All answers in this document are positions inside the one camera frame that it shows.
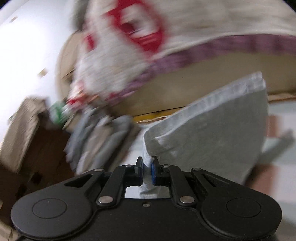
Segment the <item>grey folded garment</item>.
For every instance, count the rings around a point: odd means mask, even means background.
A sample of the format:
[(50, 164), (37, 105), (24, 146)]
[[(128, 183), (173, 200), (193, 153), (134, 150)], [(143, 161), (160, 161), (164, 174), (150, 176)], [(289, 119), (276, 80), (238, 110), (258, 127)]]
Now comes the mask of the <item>grey folded garment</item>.
[(138, 131), (129, 115), (115, 118), (102, 108), (86, 109), (64, 149), (66, 161), (76, 175), (97, 168), (108, 169), (121, 146)]

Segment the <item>green plastic bag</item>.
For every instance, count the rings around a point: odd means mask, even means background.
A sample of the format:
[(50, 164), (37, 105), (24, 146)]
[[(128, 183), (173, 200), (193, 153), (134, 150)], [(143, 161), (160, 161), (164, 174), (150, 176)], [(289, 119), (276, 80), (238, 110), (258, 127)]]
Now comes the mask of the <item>green plastic bag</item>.
[(59, 126), (63, 126), (69, 119), (69, 108), (64, 101), (55, 102), (49, 110), (50, 120)]

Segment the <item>white red quilted blanket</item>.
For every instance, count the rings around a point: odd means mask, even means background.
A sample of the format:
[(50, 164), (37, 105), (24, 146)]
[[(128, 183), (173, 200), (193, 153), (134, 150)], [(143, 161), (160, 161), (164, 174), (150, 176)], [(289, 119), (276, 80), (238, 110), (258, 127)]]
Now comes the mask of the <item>white red quilted blanket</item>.
[(116, 103), (155, 75), (230, 51), (295, 54), (284, 1), (70, 1), (81, 37), (67, 101)]

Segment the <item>white printed t-shirt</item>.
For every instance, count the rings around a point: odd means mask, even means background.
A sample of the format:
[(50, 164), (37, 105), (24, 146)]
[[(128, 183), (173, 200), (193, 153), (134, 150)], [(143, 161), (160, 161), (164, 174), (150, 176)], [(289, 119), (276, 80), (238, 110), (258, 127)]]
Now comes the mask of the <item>white printed t-shirt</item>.
[(139, 194), (168, 194), (152, 184), (152, 159), (189, 172), (201, 168), (243, 184), (264, 144), (268, 119), (260, 72), (215, 90), (148, 128), (143, 139), (144, 178)]

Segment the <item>beige bed base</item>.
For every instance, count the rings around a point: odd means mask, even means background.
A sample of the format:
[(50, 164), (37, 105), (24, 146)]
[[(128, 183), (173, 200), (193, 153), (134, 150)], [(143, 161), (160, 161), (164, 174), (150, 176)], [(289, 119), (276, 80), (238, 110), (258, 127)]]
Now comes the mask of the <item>beige bed base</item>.
[(166, 37), (120, 33), (149, 65), (111, 101), (116, 114), (133, 116), (186, 106), (231, 81), (260, 71), (269, 93), (295, 91), (295, 36), (233, 35), (152, 59)]

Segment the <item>dark wooden furniture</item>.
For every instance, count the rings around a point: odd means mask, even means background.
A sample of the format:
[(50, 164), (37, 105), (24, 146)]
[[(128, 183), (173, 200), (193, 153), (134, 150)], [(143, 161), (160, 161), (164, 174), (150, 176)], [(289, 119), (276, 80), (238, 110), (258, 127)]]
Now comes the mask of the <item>dark wooden furniture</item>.
[(49, 118), (46, 100), (26, 98), (1, 143), (1, 221), (21, 197), (74, 176), (64, 149), (69, 133)]

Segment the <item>checkered floor rug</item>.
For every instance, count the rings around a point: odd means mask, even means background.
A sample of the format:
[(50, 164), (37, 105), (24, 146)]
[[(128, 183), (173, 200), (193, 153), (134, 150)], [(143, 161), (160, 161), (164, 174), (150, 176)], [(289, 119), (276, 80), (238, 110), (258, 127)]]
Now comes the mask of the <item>checkered floor rug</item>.
[[(267, 104), (268, 119), (264, 144), (257, 163), (243, 184), (278, 201), (293, 203), (295, 202), (295, 97), (272, 96), (271, 102)], [(155, 123), (147, 125), (144, 132)]]

